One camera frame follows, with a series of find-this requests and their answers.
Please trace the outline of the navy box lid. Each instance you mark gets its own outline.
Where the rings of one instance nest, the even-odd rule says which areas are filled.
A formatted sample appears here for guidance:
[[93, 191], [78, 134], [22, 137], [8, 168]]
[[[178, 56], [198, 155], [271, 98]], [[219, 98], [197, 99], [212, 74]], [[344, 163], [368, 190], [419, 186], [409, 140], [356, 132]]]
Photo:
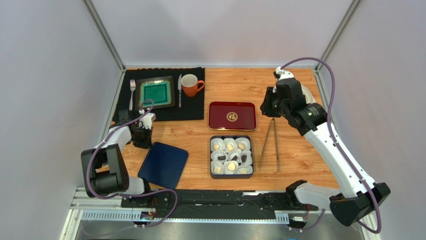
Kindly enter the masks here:
[[165, 189], [175, 189], [188, 158], [189, 153], [184, 149], [155, 142], [137, 176]]

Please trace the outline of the white bar chocolate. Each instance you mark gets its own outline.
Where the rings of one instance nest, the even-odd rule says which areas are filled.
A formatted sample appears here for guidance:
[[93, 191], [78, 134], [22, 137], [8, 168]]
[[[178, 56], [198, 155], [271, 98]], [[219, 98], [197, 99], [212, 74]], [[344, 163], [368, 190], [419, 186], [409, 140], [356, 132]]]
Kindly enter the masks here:
[[226, 145], [226, 147], [227, 147], [227, 149], [228, 149], [229, 151], [233, 151], [233, 150], [234, 150], [234, 147], [233, 147], [233, 145], [232, 145], [231, 143], [228, 143], [228, 144]]

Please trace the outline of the dark round chocolate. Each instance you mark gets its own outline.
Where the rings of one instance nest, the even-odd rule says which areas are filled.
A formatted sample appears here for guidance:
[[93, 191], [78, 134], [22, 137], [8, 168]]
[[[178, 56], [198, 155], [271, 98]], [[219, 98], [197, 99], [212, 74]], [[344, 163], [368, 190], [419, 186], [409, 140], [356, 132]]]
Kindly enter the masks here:
[[224, 160], [226, 160], [226, 156], [225, 155], [222, 155], [222, 156], [218, 156], [217, 157], [217, 159], [219, 160], [219, 161], [224, 161]]

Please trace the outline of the white rounded chocolate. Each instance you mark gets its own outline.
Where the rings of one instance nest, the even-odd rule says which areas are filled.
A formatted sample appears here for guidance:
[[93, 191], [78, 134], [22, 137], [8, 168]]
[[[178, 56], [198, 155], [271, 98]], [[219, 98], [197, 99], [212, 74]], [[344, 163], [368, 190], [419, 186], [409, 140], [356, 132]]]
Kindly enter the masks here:
[[235, 165], [231, 162], [228, 166], [227, 166], [227, 169], [229, 170], [229, 171], [234, 171], [235, 170]]

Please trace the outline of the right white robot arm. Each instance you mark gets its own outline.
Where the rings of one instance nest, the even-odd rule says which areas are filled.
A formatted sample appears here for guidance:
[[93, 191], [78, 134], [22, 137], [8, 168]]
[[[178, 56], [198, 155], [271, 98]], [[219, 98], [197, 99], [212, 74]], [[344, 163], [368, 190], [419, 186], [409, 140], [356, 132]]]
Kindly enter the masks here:
[[292, 208], [320, 207], [349, 227], [375, 211], [391, 194], [385, 182], [376, 182], [338, 142], [325, 109], [318, 103], [306, 102], [302, 85], [294, 77], [267, 87], [260, 110], [270, 118], [285, 118], [317, 150], [339, 186], [333, 189], [298, 180], [285, 189]]

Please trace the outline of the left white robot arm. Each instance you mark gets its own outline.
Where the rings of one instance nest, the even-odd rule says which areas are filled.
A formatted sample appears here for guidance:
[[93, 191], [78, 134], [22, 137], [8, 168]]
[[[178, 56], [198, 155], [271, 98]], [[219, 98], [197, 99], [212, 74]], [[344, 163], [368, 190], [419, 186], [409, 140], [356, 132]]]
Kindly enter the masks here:
[[141, 116], [130, 119], [129, 110], [119, 112], [119, 120], [109, 127], [105, 139], [92, 149], [84, 150], [81, 157], [84, 186], [88, 197], [110, 199], [118, 195], [126, 198], [146, 193], [149, 188], [144, 178], [129, 176], [122, 155], [124, 147], [151, 149], [154, 113], [139, 111]]

